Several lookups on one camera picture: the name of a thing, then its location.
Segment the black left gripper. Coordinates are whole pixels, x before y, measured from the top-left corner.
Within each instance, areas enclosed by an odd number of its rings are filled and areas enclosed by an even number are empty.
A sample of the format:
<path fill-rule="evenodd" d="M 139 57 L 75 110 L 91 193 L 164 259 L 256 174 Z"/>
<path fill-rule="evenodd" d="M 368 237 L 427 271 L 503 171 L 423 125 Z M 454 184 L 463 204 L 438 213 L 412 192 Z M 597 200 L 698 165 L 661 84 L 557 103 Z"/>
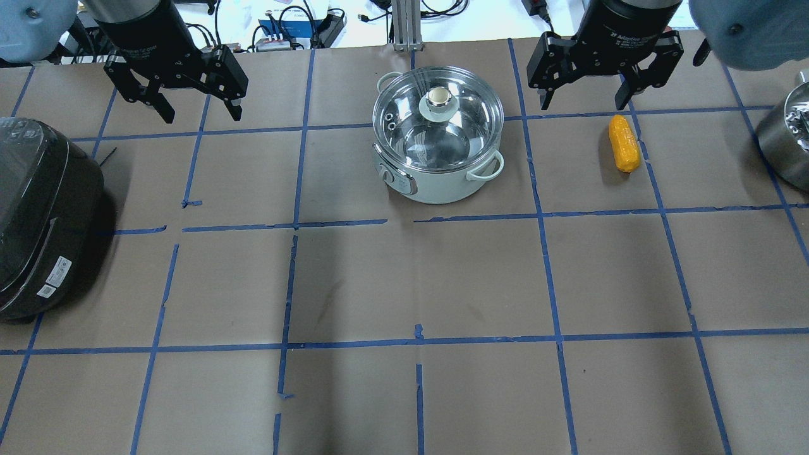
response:
<path fill-rule="evenodd" d="M 173 2 L 88 1 L 87 11 L 116 49 L 104 71 L 127 102 L 153 107 L 171 124 L 174 109 L 160 87 L 193 87 L 223 101 L 232 119 L 241 120 L 245 70 L 224 44 L 200 51 Z"/>

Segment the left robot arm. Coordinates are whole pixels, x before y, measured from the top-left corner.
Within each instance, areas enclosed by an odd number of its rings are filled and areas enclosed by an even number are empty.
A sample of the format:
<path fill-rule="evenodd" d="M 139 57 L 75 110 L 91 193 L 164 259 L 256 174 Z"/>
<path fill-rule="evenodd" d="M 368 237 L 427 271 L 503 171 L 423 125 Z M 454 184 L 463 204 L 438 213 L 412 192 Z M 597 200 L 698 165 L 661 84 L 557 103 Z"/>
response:
<path fill-rule="evenodd" d="M 44 60 L 77 18 L 77 1 L 3 1 L 2 60 Z M 113 46 L 104 71 L 119 95 L 152 107 L 162 120 L 174 109 L 162 89 L 188 89 L 222 101 L 239 121 L 249 79 L 233 50 L 220 39 L 202 50 L 173 1 L 86 1 L 84 7 Z"/>

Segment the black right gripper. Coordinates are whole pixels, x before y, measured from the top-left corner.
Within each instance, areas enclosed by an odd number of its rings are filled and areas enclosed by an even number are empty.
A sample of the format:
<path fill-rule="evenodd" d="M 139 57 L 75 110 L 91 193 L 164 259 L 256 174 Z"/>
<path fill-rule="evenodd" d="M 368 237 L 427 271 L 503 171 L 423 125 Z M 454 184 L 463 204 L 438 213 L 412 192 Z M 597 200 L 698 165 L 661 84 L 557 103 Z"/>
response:
<path fill-rule="evenodd" d="M 589 1 L 572 37 L 543 33 L 526 67 L 540 108 L 549 109 L 559 88 L 583 76 L 621 75 L 619 111 L 647 87 L 663 87 L 684 54 L 679 32 L 667 29 L 681 3 Z"/>

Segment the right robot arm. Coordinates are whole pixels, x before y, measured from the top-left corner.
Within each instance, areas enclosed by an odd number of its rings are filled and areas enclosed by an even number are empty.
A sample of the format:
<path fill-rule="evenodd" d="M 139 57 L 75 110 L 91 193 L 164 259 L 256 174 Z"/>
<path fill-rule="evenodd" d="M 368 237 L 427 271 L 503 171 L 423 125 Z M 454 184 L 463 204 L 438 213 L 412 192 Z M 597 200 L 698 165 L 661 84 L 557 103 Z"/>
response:
<path fill-rule="evenodd" d="M 647 87 L 663 87 L 684 57 L 670 22 L 679 1 L 590 1 L 578 31 L 564 38 L 544 32 L 526 67 L 542 109 L 564 85 L 586 76 L 621 75 L 614 98 L 622 110 Z M 771 70 L 807 58 L 806 1 L 691 1 L 690 15 L 704 35 L 691 63 L 716 55 L 726 66 Z"/>

